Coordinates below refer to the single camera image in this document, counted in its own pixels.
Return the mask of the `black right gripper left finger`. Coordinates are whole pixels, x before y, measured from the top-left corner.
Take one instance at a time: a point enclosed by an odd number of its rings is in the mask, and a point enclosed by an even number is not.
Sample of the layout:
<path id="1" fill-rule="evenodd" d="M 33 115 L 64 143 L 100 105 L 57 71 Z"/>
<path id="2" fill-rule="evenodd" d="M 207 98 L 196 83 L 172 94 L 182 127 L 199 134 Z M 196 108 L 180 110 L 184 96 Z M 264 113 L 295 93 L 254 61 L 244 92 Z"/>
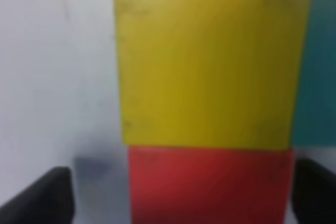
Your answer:
<path id="1" fill-rule="evenodd" d="M 55 167 L 1 206 L 1 223 L 72 223 L 75 211 L 71 170 Z"/>

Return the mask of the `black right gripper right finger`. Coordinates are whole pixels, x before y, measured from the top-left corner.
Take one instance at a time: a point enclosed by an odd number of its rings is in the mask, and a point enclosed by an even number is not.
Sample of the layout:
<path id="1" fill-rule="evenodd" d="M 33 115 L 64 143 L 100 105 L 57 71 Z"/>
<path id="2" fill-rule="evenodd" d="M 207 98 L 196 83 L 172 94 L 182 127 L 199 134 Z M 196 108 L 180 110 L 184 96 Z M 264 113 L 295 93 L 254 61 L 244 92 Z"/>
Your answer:
<path id="1" fill-rule="evenodd" d="M 335 224 L 335 173 L 311 159 L 297 160 L 291 204 L 299 223 Z"/>

